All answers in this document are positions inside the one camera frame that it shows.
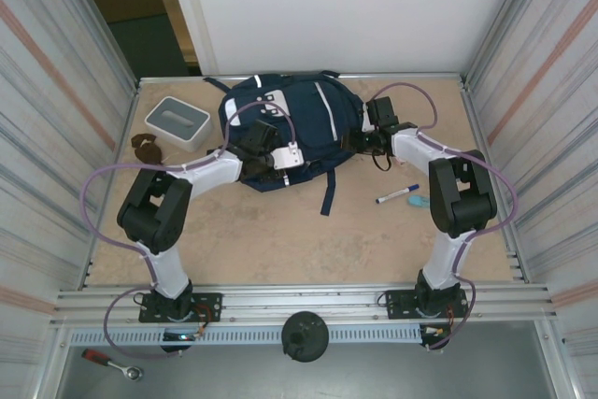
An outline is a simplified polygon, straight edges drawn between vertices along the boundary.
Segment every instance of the white wall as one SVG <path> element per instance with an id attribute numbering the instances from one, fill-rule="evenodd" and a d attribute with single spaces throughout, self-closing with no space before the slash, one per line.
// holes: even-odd
<path id="1" fill-rule="evenodd" d="M 461 71 L 504 0 L 180 0 L 205 74 Z"/>

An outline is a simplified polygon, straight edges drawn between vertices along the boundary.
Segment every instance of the blue small object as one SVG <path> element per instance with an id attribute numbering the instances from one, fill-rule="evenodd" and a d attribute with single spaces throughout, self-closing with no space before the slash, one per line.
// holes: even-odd
<path id="1" fill-rule="evenodd" d="M 424 207 L 426 209 L 430 208 L 430 198 L 428 198 L 427 196 L 421 196 L 421 195 L 411 195 L 408 199 L 407 202 L 411 205 L 411 206 L 415 206 L 415 207 Z"/>

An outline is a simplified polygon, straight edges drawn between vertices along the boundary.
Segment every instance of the orange stripe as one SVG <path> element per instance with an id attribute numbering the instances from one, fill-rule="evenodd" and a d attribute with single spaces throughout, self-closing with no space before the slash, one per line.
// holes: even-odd
<path id="1" fill-rule="evenodd" d="M 540 83 L 542 78 L 546 75 L 548 70 L 552 67 L 552 65 L 558 60 L 561 55 L 564 53 L 565 50 L 571 45 L 571 43 L 576 39 L 577 35 L 581 33 L 584 29 L 586 24 L 590 21 L 592 16 L 598 10 L 598 0 L 590 0 L 586 6 L 581 10 L 581 12 L 577 15 L 575 20 L 571 23 L 569 28 L 564 35 L 562 36 L 559 43 L 556 45 L 552 53 L 548 56 L 548 58 L 544 61 L 542 66 L 537 70 L 535 75 L 528 81 L 523 88 L 523 91 L 517 96 L 513 105 L 509 107 L 506 111 L 504 117 L 498 122 L 496 127 L 492 130 L 490 135 L 488 136 L 488 142 L 490 145 L 496 140 L 496 137 L 503 131 L 505 125 L 511 118 L 515 115 L 517 110 L 523 105 L 525 100 L 530 96 L 530 94 L 534 91 L 537 85 Z"/>
<path id="2" fill-rule="evenodd" d="M 586 299 L 598 297 L 598 280 L 567 290 L 552 296 L 552 304 L 555 307 L 569 306 L 571 304 L 585 301 Z"/>
<path id="3" fill-rule="evenodd" d="M 54 313 L 54 304 L 2 286 L 0 286 L 0 303 L 26 308 L 47 315 Z"/>
<path id="4" fill-rule="evenodd" d="M 82 100 L 78 97 L 75 90 L 68 84 L 63 74 L 58 71 L 46 53 L 44 53 L 44 51 L 36 44 L 31 35 L 27 33 L 21 22 L 12 13 L 12 11 L 10 11 L 10 8 L 8 8 L 8 5 L 3 0 L 0 0 L 0 16 L 7 24 L 8 28 L 10 28 L 12 33 L 21 41 L 23 46 L 25 46 L 32 56 L 36 58 L 39 65 L 46 71 L 49 77 L 54 80 L 56 85 L 63 91 L 66 97 L 73 102 L 78 112 L 80 112 L 87 123 L 92 126 L 94 131 L 102 138 L 104 143 L 106 143 L 111 150 L 114 150 L 116 148 L 114 139 L 110 137 L 102 124 L 93 116 L 91 111 L 85 107 Z"/>

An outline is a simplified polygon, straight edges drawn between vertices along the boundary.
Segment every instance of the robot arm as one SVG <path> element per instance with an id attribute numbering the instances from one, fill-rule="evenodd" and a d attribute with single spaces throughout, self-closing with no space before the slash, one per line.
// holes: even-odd
<path id="1" fill-rule="evenodd" d="M 218 156 L 208 155 L 177 171 L 140 170 L 119 215 L 118 225 L 149 259 L 157 285 L 151 295 L 156 308 L 173 320 L 183 320 L 191 307 L 192 284 L 178 254 L 191 200 L 222 184 L 265 170 L 279 172 L 304 163 L 296 143 L 272 148 L 276 128 L 256 121 L 245 139 Z"/>
<path id="2" fill-rule="evenodd" d="M 347 150 L 391 154 L 428 176 L 430 212 L 437 231 L 432 256 L 418 275 L 415 292 L 419 309 L 434 315 L 458 298 L 461 286 L 455 273 L 463 266 L 471 235 L 496 216 L 490 176 L 481 166 L 455 156 L 454 151 L 447 152 L 446 146 L 430 137 L 419 138 L 412 123 L 399 123 L 389 97 L 368 102 L 365 116 L 371 128 L 349 134 L 343 142 Z M 466 153 L 484 160 L 478 150 Z M 469 186 L 460 190 L 459 182 Z"/>

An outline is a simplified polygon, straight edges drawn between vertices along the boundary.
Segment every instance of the metal rail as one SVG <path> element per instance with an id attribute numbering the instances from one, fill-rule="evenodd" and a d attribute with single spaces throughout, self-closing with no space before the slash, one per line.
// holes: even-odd
<path id="1" fill-rule="evenodd" d="M 356 284 L 325 286 L 196 286 L 196 292 L 221 292 L 221 322 L 214 325 L 272 326 L 283 324 L 293 313 L 311 310 L 330 324 L 388 323 L 386 308 L 376 300 L 386 290 L 413 288 L 413 284 Z M 63 292 L 58 298 L 50 327 L 101 326 L 108 305 L 127 287 L 88 288 Z M 465 289 L 471 298 L 471 291 Z M 144 327 L 137 320 L 139 306 L 128 296 L 119 301 L 110 315 L 110 326 Z M 471 321 L 532 321 L 555 319 L 548 289 L 543 284 L 479 282 L 477 302 Z M 399 322 L 430 322 L 405 320 Z M 188 327 L 171 323 L 168 327 Z"/>
<path id="2" fill-rule="evenodd" d="M 212 78 L 221 81 L 241 81 L 243 79 L 252 77 L 253 74 L 247 75 L 217 75 Z M 394 72 L 394 73 L 380 73 L 380 74 L 341 74 L 341 79 L 351 78 L 367 78 L 367 79 L 408 79 L 408 78 L 432 78 L 432 79 L 460 79 L 458 72 Z M 203 80 L 204 76 L 196 77 L 143 77 L 139 81 L 139 86 L 143 87 L 146 84 L 160 84 L 160 83 L 190 83 Z"/>

